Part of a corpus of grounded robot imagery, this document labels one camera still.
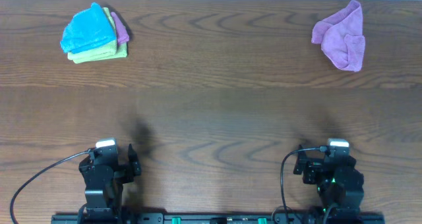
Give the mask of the purple microfiber cloth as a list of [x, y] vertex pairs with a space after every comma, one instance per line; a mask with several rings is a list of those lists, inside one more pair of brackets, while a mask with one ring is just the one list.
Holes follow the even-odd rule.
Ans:
[[313, 27], [311, 42], [320, 45], [337, 69], [359, 72], [365, 54], [360, 2], [352, 0], [345, 8], [318, 21]]

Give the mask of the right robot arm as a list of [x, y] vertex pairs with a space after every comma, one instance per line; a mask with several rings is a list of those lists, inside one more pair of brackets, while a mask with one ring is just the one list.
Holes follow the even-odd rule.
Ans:
[[321, 207], [311, 208], [303, 223], [362, 223], [359, 216], [364, 197], [364, 176], [349, 154], [349, 143], [331, 141], [325, 146], [299, 146], [293, 173], [305, 184], [316, 186]]

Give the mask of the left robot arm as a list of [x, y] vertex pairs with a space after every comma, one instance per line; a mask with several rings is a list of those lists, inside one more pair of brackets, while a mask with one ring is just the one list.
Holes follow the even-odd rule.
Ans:
[[86, 203], [79, 209], [77, 223], [125, 223], [130, 214], [122, 208], [123, 185], [141, 175], [137, 153], [131, 145], [128, 162], [119, 164], [117, 146], [90, 148], [79, 164], [86, 188]]

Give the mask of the green folded cloth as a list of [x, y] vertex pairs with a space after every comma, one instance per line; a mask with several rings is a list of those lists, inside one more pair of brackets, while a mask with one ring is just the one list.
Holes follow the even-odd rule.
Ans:
[[121, 45], [117, 44], [117, 32], [111, 12], [107, 7], [103, 7], [103, 12], [107, 15], [108, 20], [115, 30], [116, 40], [109, 42], [100, 47], [89, 49], [80, 53], [67, 53], [67, 59], [73, 61], [75, 64], [85, 63], [90, 61], [102, 61], [108, 59], [124, 58], [127, 56], [127, 43]]

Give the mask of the small purple folded cloth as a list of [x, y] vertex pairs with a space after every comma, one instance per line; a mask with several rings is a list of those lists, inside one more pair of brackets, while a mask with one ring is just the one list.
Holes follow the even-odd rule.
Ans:
[[117, 44], [121, 45], [127, 43], [130, 40], [130, 36], [127, 32], [125, 25], [121, 22], [120, 18], [115, 12], [111, 12], [111, 17], [115, 23], [116, 32], [117, 32]]

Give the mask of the blue folded cloth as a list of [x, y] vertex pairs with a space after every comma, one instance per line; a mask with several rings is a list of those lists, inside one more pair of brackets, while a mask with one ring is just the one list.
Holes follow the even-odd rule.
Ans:
[[92, 3], [74, 15], [65, 27], [60, 41], [64, 53], [80, 53], [101, 47], [116, 39], [113, 26], [101, 6]]

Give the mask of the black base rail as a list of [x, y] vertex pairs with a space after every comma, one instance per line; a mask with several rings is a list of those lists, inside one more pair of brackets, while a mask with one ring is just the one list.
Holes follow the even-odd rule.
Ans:
[[[288, 213], [289, 223], [322, 223], [324, 215], [313, 218], [308, 213]], [[121, 221], [95, 220], [84, 215], [82, 221], [78, 221], [78, 215], [53, 215], [51, 224], [76, 224], [76, 223], [124, 223], [124, 224], [275, 224], [287, 223], [284, 213], [271, 215], [205, 215], [205, 214], [162, 214], [162, 213], [140, 213], [126, 215]], [[363, 214], [356, 220], [334, 219], [329, 217], [326, 223], [364, 223], [364, 224], [385, 224], [385, 219], [379, 214]]]

